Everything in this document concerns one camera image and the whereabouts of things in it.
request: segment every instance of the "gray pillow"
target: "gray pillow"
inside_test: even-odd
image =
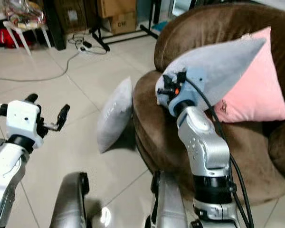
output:
[[[171,62],[163,75],[175,78],[176,73],[188,67],[202,68],[207,74],[203,92],[211,105],[215,105],[242,77],[265,41],[263,38],[238,39],[190,50]],[[163,87],[163,76],[161,76],[155,86],[157,103],[168,108],[168,96],[157,94],[157,90]],[[201,98],[198,107],[202,110],[208,109]]]
[[[122,134],[132,115],[133,87],[130,77],[122,81],[103,107],[97,122],[100,153],[109,149]]]

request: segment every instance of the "chair leg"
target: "chair leg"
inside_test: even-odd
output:
[[[51,48],[51,43],[49,42],[48,34],[47,34],[47,31],[46,31],[45,26],[42,26],[42,27],[41,27],[41,30],[42,30],[42,32],[43,32],[44,38],[46,39],[48,48]]]
[[[22,34],[22,33],[18,33],[18,35],[20,36],[21,42],[22,42],[24,48],[26,49],[28,55],[31,56],[32,54],[31,54],[31,52],[30,52],[30,49],[29,49],[29,47],[28,47],[28,44],[27,44],[27,42],[26,42],[26,40],[25,40],[23,34]]]
[[[7,29],[7,31],[9,32],[10,37],[11,37],[12,40],[14,41],[16,48],[18,49],[18,48],[19,48],[19,45],[18,45],[18,43],[17,43],[17,41],[16,41],[16,38],[15,38],[15,36],[14,36],[12,30],[11,30],[9,27],[6,27],[6,29]]]

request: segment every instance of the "brown armchair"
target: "brown armchair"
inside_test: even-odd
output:
[[[170,22],[155,47],[156,70],[135,87],[133,120],[142,158],[151,171],[173,171],[186,198],[194,194],[188,155],[177,136],[176,119],[156,104],[155,83],[167,65],[185,51],[234,40],[266,26],[272,27],[272,55],[285,98],[285,12],[248,3],[200,7]],[[251,203],[284,195],[285,121],[223,124],[223,129]]]

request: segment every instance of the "black stand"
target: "black stand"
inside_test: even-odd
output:
[[[97,0],[95,0],[95,10],[96,10],[96,16],[97,16],[97,27],[90,29],[90,33],[92,34],[93,38],[106,50],[106,51],[110,51],[110,47],[109,44],[113,44],[113,43],[117,43],[117,42],[123,42],[126,40],[130,40],[130,39],[137,39],[137,38],[141,38],[141,37],[146,37],[146,36],[152,36],[155,39],[158,38],[158,35],[155,34],[154,32],[151,31],[151,21],[152,21],[152,17],[153,17],[153,5],[156,4],[155,7],[155,15],[157,15],[156,18],[154,18],[154,23],[155,23],[155,19],[157,20],[158,23],[158,17],[159,17],[159,11],[160,11],[160,4],[161,4],[162,0],[152,0],[151,1],[151,9],[150,9],[150,15],[149,15],[149,25],[148,28],[146,28],[144,25],[140,25],[140,29],[138,31],[134,31],[134,32],[127,32],[127,33],[122,33],[122,34],[118,34],[118,35],[112,35],[112,36],[107,36],[107,37],[103,37],[101,36],[101,18],[99,16],[99,12],[98,12],[98,5],[97,5]],[[133,34],[133,33],[138,33],[138,32],[146,32],[147,34],[143,34],[143,35],[138,35],[136,37],[131,37],[131,38],[124,38],[124,39],[119,39],[119,40],[115,40],[115,41],[111,41],[111,42],[107,42],[104,43],[104,39],[108,39],[108,38],[113,38],[113,37],[118,37],[118,36],[122,36],[122,35],[126,35],[126,34]]]

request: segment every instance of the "white floor tile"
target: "white floor tile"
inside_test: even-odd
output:
[[[119,55],[123,52],[134,51],[137,48],[144,46],[146,44],[155,44],[155,43],[156,43],[156,39],[154,39],[153,37],[147,36],[143,38],[137,38],[137,39],[132,39],[132,40],[128,40],[125,42],[111,44],[110,49],[112,52]]]
[[[10,213],[9,222],[6,228],[37,228],[29,202],[21,184],[16,188],[15,202]]]
[[[122,80],[130,76],[135,85],[143,76],[121,57],[86,65],[71,70],[68,74],[98,108],[105,104]]]
[[[21,49],[0,48],[0,78],[42,79],[57,76],[63,70],[46,52],[45,49],[32,51],[30,57]],[[29,83],[0,81],[0,93]]]
[[[3,138],[3,135],[0,130],[0,138]],[[27,198],[25,197],[23,188],[21,184],[16,188],[15,193],[15,202],[12,207],[7,228],[37,228],[37,224],[34,220],[32,211],[29,207]]]
[[[57,115],[65,104],[71,106],[66,124],[97,111],[96,106],[67,76],[45,82],[34,82],[0,94],[0,103],[23,100],[31,93],[39,96],[36,103],[41,105],[41,116],[45,118],[46,123],[56,123]],[[4,133],[5,121],[5,117],[0,117]]]
[[[155,43],[148,43],[136,50],[123,52],[120,54],[120,57],[138,69],[142,74],[146,74],[155,69],[154,49]]]
[[[103,49],[93,38],[92,35],[88,35],[86,33],[85,40],[92,44],[92,49],[90,51],[96,53],[105,53]],[[67,66],[67,60],[71,58],[73,55],[78,53],[74,44],[70,44],[67,42],[66,49],[57,51],[54,47],[47,49],[47,52],[54,58],[54,60],[63,68],[65,69]],[[113,52],[107,52],[105,55],[98,55],[93,53],[81,53],[69,62],[69,70],[76,69],[78,67],[82,67],[87,64],[95,63],[104,59],[108,59],[114,56]]]
[[[66,174],[86,171],[91,189],[88,197],[106,205],[147,170],[135,150],[99,153],[95,134],[98,114],[77,120],[60,133],[49,134],[43,147],[31,154],[23,184],[40,227],[49,226],[58,189]]]
[[[93,228],[143,228],[151,211],[151,180],[147,171],[111,203],[102,206],[104,213],[93,217]]]
[[[278,203],[269,218],[266,228],[285,228],[285,196],[278,200]]]
[[[255,228],[264,228],[265,224],[270,216],[270,213],[272,212],[274,206],[276,204],[276,200],[273,200],[271,202],[265,203],[265,204],[261,204],[258,206],[253,206],[251,208],[251,212],[252,212],[252,218],[254,221],[254,225]],[[245,223],[241,217],[241,214],[238,211],[238,218],[239,218],[239,222],[241,227],[245,228]]]

